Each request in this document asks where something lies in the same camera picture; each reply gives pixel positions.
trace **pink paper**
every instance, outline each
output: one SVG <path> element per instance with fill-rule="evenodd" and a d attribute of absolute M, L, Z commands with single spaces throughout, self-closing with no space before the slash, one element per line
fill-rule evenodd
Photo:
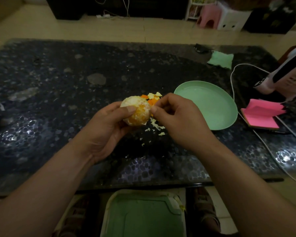
<path fill-rule="evenodd" d="M 282 110 L 283 107 L 282 104 L 276 102 L 250 99 L 247 108 L 241 110 L 252 126 L 279 128 L 273 117 L 285 113 Z"/>

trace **oval plate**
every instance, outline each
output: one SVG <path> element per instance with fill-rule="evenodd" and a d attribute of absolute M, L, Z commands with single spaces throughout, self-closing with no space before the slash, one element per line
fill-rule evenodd
<path fill-rule="evenodd" d="M 200 80 L 179 85 L 174 94 L 192 100 L 202 112 L 209 129 L 222 130 L 233 125 L 238 116 L 236 103 L 220 87 Z"/>

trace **black marble table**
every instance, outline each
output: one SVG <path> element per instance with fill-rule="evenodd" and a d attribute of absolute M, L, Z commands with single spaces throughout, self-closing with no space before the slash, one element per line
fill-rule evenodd
<path fill-rule="evenodd" d="M 257 46 L 208 46 L 233 53 L 233 67 L 251 63 L 273 71 L 276 60 Z M 210 66 L 211 52 L 194 45 L 70 42 L 14 39 L 0 49 L 0 193 L 9 193 L 63 147 L 102 107 L 131 95 L 173 92 L 181 83 L 203 80 L 231 94 L 231 71 Z M 239 66 L 234 73 L 236 103 L 245 107 L 252 85 L 265 73 Z M 296 102 L 282 119 L 296 132 Z M 111 156 L 93 166 L 80 191 L 210 182 L 198 159 L 169 135 L 146 131 L 126 136 Z M 217 138 L 263 178 L 296 174 L 296 139 L 260 133 L 274 161 L 238 118 Z"/>

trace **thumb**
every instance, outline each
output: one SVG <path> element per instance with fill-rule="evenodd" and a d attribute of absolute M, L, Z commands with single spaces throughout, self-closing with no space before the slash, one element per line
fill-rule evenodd
<path fill-rule="evenodd" d="M 120 107 L 116 110 L 112 111 L 108 116 L 107 119 L 110 123 L 118 123 L 123 119 L 126 119 L 133 115 L 136 111 L 136 107 L 133 105 L 126 106 L 126 107 Z"/>
<path fill-rule="evenodd" d="M 171 118 L 170 114 L 168 114 L 164 109 L 155 105 L 151 107 L 150 111 L 155 119 L 157 119 L 163 126 L 167 127 L 169 119 Z"/>

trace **beige tile floor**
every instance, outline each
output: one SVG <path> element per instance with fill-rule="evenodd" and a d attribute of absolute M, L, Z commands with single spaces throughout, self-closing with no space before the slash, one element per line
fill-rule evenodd
<path fill-rule="evenodd" d="M 79 21 L 56 20 L 48 6 L 24 5 L 0 22 L 0 46 L 11 38 L 122 41 L 150 43 L 260 45 L 275 58 L 296 44 L 296 27 L 286 35 L 221 32 L 200 29 L 193 22 L 154 18 L 97 19 L 83 16 Z M 296 183 L 285 179 L 270 184 L 296 205 Z M 236 232 L 223 201 L 214 187 L 208 187 L 221 220 L 222 232 Z M 79 198 L 75 196 L 71 205 Z"/>

